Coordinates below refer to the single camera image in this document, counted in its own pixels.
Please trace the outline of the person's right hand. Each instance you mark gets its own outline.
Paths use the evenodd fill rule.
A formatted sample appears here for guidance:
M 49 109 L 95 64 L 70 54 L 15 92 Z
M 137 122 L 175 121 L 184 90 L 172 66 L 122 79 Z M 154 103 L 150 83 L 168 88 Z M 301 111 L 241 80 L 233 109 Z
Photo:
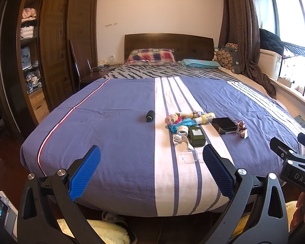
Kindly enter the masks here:
M 290 223 L 290 231 L 294 230 L 302 221 L 305 223 L 305 212 L 303 213 L 301 208 L 305 202 L 305 193 L 301 192 L 296 203 L 296 210 L 293 214 L 292 221 Z

